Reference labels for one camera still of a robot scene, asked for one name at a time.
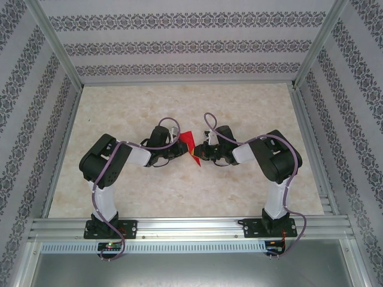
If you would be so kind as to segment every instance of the gray panel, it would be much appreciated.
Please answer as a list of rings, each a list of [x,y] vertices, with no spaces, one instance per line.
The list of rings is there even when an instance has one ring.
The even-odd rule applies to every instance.
[[[263,254],[40,255],[32,286],[352,286],[337,240],[300,242],[289,256]]]

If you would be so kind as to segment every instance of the black mounting base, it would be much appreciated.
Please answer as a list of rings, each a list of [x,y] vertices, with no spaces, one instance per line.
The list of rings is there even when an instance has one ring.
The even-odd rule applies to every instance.
[[[118,214],[110,220],[110,223],[124,235],[125,239],[136,239],[137,222],[137,220],[118,220]],[[92,214],[92,220],[88,220],[85,224],[84,238],[120,239],[120,236]]]
[[[238,224],[244,227],[245,238],[282,237],[283,230],[285,237],[297,237],[298,235],[293,218],[289,218],[284,224],[270,231],[264,228],[261,218],[242,219],[238,221]]]

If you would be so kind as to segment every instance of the perforated metal strip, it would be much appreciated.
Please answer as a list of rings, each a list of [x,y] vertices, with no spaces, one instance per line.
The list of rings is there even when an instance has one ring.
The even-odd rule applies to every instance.
[[[98,242],[45,242],[42,254],[95,254]],[[240,242],[127,242],[125,253],[180,254],[180,253],[241,253],[264,252],[264,241]],[[105,251],[106,254],[118,252]]]

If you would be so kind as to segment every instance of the aluminum rail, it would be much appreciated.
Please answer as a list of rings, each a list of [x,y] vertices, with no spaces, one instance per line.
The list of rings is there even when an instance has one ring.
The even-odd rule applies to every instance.
[[[121,218],[138,221],[136,241],[218,241],[249,240],[244,238],[240,219],[249,217],[217,218]],[[298,233],[302,230],[303,219],[293,216]],[[86,218],[34,219],[29,242],[73,242],[91,241],[84,239]],[[308,239],[354,239],[351,223],[346,215],[307,216],[307,229],[303,240]],[[258,238],[254,240],[273,240],[278,238]]]

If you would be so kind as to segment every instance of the wire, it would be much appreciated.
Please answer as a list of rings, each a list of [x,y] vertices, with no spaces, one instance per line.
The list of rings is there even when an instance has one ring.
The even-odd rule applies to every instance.
[[[210,125],[210,123],[208,122],[208,119],[206,118],[207,115],[210,115],[210,116],[214,119],[214,121],[215,121],[214,126]],[[285,141],[283,138],[280,138],[279,136],[274,136],[274,135],[260,135],[260,136],[257,136],[257,137],[255,137],[255,138],[249,139],[249,140],[246,141],[246,142],[237,142],[237,141],[233,141],[232,139],[229,139],[229,138],[225,137],[224,135],[221,135],[219,132],[217,132],[217,131],[215,130],[215,128],[216,128],[216,126],[217,126],[217,118],[215,117],[215,115],[213,115],[213,114],[210,113],[210,112],[206,112],[206,113],[203,115],[203,118],[205,119],[205,122],[206,122],[206,124],[208,125],[208,127],[209,127],[209,128],[210,128],[210,129],[211,129],[217,136],[220,136],[221,138],[223,138],[223,139],[225,139],[225,140],[227,140],[227,141],[229,141],[229,142],[231,142],[231,143],[233,143],[233,144],[237,144],[237,145],[245,145],[245,144],[247,144],[247,143],[249,143],[249,142],[252,142],[252,141],[254,141],[254,140],[256,140],[256,139],[261,139],[261,138],[272,138],[272,139],[276,139],[276,140],[282,142],[282,143],[283,143],[285,146],[287,146],[287,148],[290,150],[290,152],[291,152],[291,154],[293,155],[293,158],[294,158],[294,170],[293,170],[293,173],[291,174],[291,176],[289,177],[289,179],[288,179],[288,181],[287,181],[287,183],[286,183],[286,187],[285,187],[285,191],[284,191],[284,194],[283,194],[283,201],[282,201],[282,203],[283,203],[283,208],[284,208],[287,212],[289,212],[289,213],[291,213],[291,214],[293,214],[293,215],[298,215],[298,216],[301,216],[301,217],[302,217],[302,219],[303,219],[303,227],[302,227],[302,230],[301,230],[300,234],[298,235],[297,239],[294,241],[294,243],[293,243],[293,244],[292,244],[292,245],[291,245],[291,246],[290,246],[290,247],[289,247],[283,254],[278,255],[277,257],[278,257],[278,259],[279,259],[279,257],[283,257],[283,256],[287,255],[291,250],[293,250],[293,249],[296,247],[297,243],[299,242],[300,238],[303,236],[303,234],[304,234],[304,232],[305,232],[305,230],[306,230],[306,227],[307,227],[307,219],[306,219],[306,216],[303,215],[302,213],[295,212],[295,211],[291,211],[291,210],[287,207],[287,203],[286,203],[289,186],[290,186],[291,182],[293,181],[294,177],[296,176],[296,174],[297,174],[297,172],[298,172],[298,157],[297,157],[297,155],[296,155],[296,153],[295,153],[294,148],[293,148],[287,141]]]
[[[171,118],[171,117],[165,117],[165,118],[162,118],[162,119],[159,121],[158,125],[161,125],[161,123],[162,123],[164,120],[172,120],[172,121],[174,121],[174,122],[176,123],[176,125],[177,125],[177,127],[178,127],[178,133],[177,133],[177,136],[175,137],[175,139],[174,139],[171,143],[169,143],[168,145],[165,145],[165,146],[160,146],[160,147],[158,147],[158,148],[148,148],[148,147],[146,147],[146,146],[137,145],[136,143],[125,142],[125,141],[121,141],[121,142],[119,142],[119,143],[115,146],[115,148],[114,148],[112,154],[109,156],[109,159],[108,159],[106,165],[105,165],[104,168],[101,170],[101,173],[99,174],[99,176],[98,176],[97,179],[95,180],[95,183],[93,184],[93,188],[92,188],[92,203],[93,203],[93,207],[95,208],[95,211],[97,212],[97,214],[100,216],[101,220],[102,220],[104,223],[106,223],[106,225],[109,226],[110,229],[112,229],[114,232],[116,232],[118,236],[120,236],[120,238],[121,238],[121,243],[122,243],[122,245],[123,245],[123,247],[121,248],[120,253],[118,253],[116,256],[114,256],[114,257],[112,257],[112,258],[104,258],[104,257],[102,256],[104,250],[102,250],[101,253],[100,253],[100,258],[101,258],[102,261],[113,261],[113,260],[116,260],[116,259],[120,258],[120,257],[123,255],[124,251],[125,251],[126,244],[125,244],[125,237],[124,237],[124,235],[122,235],[122,233],[119,232],[118,229],[116,229],[112,224],[109,223],[109,221],[107,221],[107,219],[102,215],[102,213],[100,212],[99,208],[97,207],[97,204],[96,204],[96,189],[97,189],[97,184],[99,183],[99,181],[100,181],[100,180],[102,179],[102,177],[104,176],[105,172],[107,171],[109,165],[111,164],[111,162],[112,162],[112,160],[113,160],[115,154],[117,153],[118,149],[120,148],[120,146],[122,146],[122,145],[125,144],[125,145],[136,146],[136,147],[138,147],[138,148],[143,148],[143,149],[160,150],[160,149],[166,149],[166,148],[169,148],[170,146],[172,146],[173,144],[175,144],[175,143],[177,142],[178,138],[180,137],[180,131],[181,131],[180,124],[179,124],[178,121],[177,121],[176,119],[174,119],[174,118]]]

